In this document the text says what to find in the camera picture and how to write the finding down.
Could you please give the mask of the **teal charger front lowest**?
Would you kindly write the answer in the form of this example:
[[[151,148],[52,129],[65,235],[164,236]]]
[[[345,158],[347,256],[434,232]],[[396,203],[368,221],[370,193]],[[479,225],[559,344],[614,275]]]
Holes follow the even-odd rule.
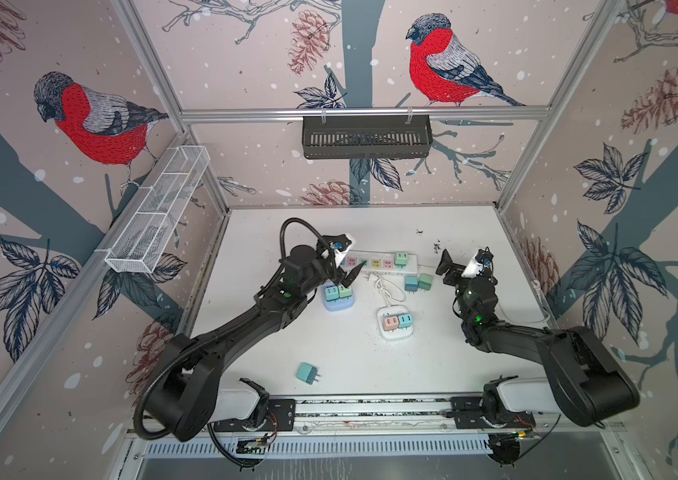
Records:
[[[308,385],[313,385],[319,377],[319,369],[309,363],[302,362],[297,370],[296,378]]]

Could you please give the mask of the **blue square power strip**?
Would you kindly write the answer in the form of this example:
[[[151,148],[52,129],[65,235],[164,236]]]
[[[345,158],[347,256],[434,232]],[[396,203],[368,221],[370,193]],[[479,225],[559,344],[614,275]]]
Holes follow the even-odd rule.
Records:
[[[350,308],[352,308],[352,307],[354,306],[354,304],[355,304],[355,296],[354,296],[354,292],[353,292],[353,297],[352,297],[351,299],[348,299],[348,300],[340,300],[340,299],[339,299],[339,300],[334,301],[334,302],[326,302],[326,301],[324,300],[324,295],[323,295],[323,289],[324,289],[326,286],[337,286],[337,287],[338,287],[339,285],[334,285],[333,283],[328,282],[328,283],[326,283],[325,285],[323,285],[323,286],[321,287],[321,289],[320,289],[320,292],[321,292],[321,295],[322,295],[323,304],[324,304],[324,307],[326,308],[327,311],[329,311],[329,312],[338,312],[338,311],[348,310],[348,309],[350,309]]]

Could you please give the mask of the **teal charger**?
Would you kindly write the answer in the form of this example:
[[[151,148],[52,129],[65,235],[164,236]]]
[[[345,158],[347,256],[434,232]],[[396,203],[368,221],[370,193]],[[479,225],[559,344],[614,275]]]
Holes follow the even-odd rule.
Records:
[[[334,302],[340,299],[340,290],[337,286],[326,286],[323,295],[326,302]]]
[[[404,290],[406,292],[417,292],[419,290],[419,278],[416,275],[406,275],[404,279]]]

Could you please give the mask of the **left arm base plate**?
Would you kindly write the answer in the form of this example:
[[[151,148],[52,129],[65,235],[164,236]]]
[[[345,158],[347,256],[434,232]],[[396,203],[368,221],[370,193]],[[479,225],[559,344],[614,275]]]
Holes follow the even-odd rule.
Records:
[[[213,427],[223,433],[291,432],[295,414],[294,399],[269,399],[267,404],[259,401],[248,417],[221,420],[214,422]]]

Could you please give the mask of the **white square power strip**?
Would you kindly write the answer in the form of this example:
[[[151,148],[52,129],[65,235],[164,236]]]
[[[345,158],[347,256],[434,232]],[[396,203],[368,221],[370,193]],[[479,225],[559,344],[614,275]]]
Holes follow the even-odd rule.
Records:
[[[381,337],[388,341],[398,341],[413,335],[414,317],[402,305],[383,307],[377,312],[377,326]]]

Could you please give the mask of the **light green charger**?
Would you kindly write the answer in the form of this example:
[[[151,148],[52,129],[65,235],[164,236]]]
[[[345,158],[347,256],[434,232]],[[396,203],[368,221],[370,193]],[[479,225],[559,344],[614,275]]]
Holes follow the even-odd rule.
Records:
[[[405,252],[396,252],[394,258],[394,265],[396,268],[403,269],[408,266],[409,254]]]

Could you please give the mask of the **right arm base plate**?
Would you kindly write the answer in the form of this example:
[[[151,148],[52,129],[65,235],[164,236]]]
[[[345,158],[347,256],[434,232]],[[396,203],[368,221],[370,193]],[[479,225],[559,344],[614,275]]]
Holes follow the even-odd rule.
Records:
[[[443,412],[453,419],[458,429],[515,429],[536,427],[532,414],[511,412],[499,400],[485,400],[481,395],[456,396],[450,399],[450,409]]]

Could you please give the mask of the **white long power strip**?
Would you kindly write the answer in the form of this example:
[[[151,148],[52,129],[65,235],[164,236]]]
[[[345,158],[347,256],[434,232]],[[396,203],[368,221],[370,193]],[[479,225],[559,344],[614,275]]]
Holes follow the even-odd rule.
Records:
[[[350,271],[361,261],[366,261],[362,272],[377,273],[380,275],[417,275],[419,272],[419,262],[415,254],[409,254],[408,266],[399,269],[394,265],[396,252],[375,252],[375,251],[350,251],[345,258],[342,268]]]

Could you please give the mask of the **pink charger plug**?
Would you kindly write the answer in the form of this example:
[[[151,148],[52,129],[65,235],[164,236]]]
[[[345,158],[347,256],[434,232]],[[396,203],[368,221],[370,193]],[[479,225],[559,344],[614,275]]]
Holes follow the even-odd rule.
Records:
[[[382,319],[382,329],[384,332],[392,332],[398,329],[398,317],[386,316]]]

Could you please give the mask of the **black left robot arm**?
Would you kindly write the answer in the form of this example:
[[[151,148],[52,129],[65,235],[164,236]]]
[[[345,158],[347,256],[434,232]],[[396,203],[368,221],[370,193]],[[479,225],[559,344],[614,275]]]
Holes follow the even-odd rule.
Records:
[[[261,340],[293,323],[327,282],[346,288],[363,265],[342,266],[356,243],[350,234],[323,235],[292,217],[279,232],[280,258],[254,304],[222,326],[190,338],[174,336],[137,401],[133,430],[144,440],[194,438],[212,420],[223,374]]]

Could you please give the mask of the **black hanging basket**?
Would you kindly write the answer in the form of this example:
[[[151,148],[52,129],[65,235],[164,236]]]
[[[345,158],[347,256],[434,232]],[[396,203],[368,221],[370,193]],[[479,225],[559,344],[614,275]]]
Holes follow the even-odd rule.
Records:
[[[305,117],[302,150],[310,160],[427,157],[433,132],[427,115]]]

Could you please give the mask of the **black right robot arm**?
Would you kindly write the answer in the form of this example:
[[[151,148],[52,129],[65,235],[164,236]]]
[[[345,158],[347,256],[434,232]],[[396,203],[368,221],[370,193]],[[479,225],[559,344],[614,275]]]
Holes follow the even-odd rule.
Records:
[[[466,265],[443,250],[436,274],[455,288],[453,312],[461,320],[465,341],[484,353],[514,356],[541,365],[545,383],[560,414],[588,427],[640,404],[634,382],[608,353],[594,331],[532,328],[497,317],[498,280],[494,255],[480,249]]]

